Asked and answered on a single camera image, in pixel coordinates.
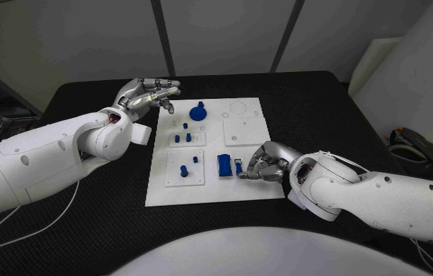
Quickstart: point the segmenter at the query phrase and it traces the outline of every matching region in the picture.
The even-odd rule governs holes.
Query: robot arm
[[[175,112],[168,96],[181,93],[180,84],[164,79],[135,79],[112,107],[0,142],[0,212],[64,190],[122,157],[131,142],[148,144],[152,129],[135,121],[152,106]],[[87,159],[80,151],[90,154]]]
[[[255,153],[243,179],[281,181],[291,172],[289,200],[323,219],[350,211],[375,228],[433,241],[433,181],[357,172],[325,152],[302,155],[268,141]]]

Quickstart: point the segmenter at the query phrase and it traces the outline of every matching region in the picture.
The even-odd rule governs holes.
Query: blue knob
[[[206,119],[209,113],[204,107],[206,107],[204,102],[200,101],[198,106],[191,109],[190,117],[193,118],[194,121],[201,121]]]
[[[188,171],[187,171],[187,167],[183,165],[181,166],[181,176],[187,177],[188,176]]]

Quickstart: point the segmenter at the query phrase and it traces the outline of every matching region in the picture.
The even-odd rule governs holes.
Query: white wall
[[[168,75],[151,0],[15,0],[0,20],[0,80],[41,111],[64,83]]]
[[[356,95],[380,137],[399,127],[433,142],[433,6]]]
[[[177,75],[268,73],[295,0],[161,0]]]
[[[349,82],[375,38],[406,34],[433,0],[307,0],[278,71]]]

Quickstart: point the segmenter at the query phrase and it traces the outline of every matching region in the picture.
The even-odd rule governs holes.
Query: black textured surface
[[[333,151],[370,170],[402,168],[338,82],[324,71],[307,73],[190,76],[174,100],[260,97],[272,140],[304,153]],[[43,124],[112,106],[128,80],[64,85]],[[226,227],[275,226],[310,230],[357,243],[387,234],[349,212],[334,223],[288,200],[145,207],[159,109],[141,120],[154,128],[148,146],[132,144],[125,156],[83,181],[74,204],[56,226],[0,248],[2,275],[100,275],[145,252],[194,233]],[[63,212],[76,185],[27,205],[2,225],[0,242],[47,226]]]

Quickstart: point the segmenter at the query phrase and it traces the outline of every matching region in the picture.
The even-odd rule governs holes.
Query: robotic hand
[[[0,142],[0,212],[66,189],[122,157],[131,142],[148,144],[152,129],[135,121],[154,106],[174,114],[168,96],[181,93],[180,85],[165,79],[135,79],[112,107]]]
[[[357,172],[331,153],[304,155],[268,141],[253,155],[242,179],[284,181],[288,171],[289,200],[323,219],[334,221],[346,209],[375,228],[433,242],[433,181],[369,171]]]

